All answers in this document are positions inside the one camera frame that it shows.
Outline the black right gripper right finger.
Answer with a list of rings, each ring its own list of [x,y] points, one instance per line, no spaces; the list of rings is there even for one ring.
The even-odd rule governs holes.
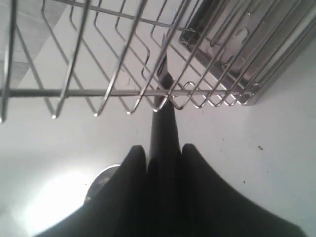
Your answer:
[[[182,148],[181,174],[194,237],[304,237],[297,225],[230,186],[193,144]]]

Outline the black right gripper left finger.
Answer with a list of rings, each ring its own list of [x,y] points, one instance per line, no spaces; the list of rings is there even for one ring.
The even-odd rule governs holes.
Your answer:
[[[145,176],[144,149],[133,146],[96,196],[39,236],[138,237],[138,210]]]

